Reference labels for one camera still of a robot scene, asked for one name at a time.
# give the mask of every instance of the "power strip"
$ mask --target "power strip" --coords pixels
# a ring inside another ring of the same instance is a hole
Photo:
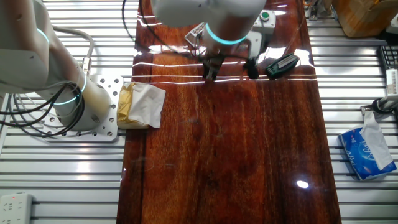
[[[387,100],[398,100],[398,70],[386,70],[386,87],[387,87]]]
[[[0,198],[0,224],[29,224],[31,210],[31,195],[4,195]]]

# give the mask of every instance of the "mounting hole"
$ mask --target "mounting hole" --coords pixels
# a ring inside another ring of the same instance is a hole
[[[100,121],[100,119],[97,117],[97,115],[95,115],[95,114],[92,114],[91,115],[91,119],[95,122],[95,123],[100,123],[101,121]]]

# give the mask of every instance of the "blue tissue box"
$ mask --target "blue tissue box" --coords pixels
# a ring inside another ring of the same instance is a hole
[[[379,175],[392,172],[397,169],[394,161],[383,170],[379,170],[362,135],[359,133],[362,128],[356,128],[340,134],[338,139],[344,146],[348,159],[353,166],[357,177],[360,180],[372,179]]]

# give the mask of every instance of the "crumpled paper bag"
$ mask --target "crumpled paper bag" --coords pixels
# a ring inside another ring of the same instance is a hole
[[[119,95],[118,127],[145,129],[148,125],[160,128],[166,91],[150,84],[124,84]]]

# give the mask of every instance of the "cardboard box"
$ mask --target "cardboard box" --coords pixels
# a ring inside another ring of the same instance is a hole
[[[379,35],[398,13],[398,0],[333,0],[348,37]]]

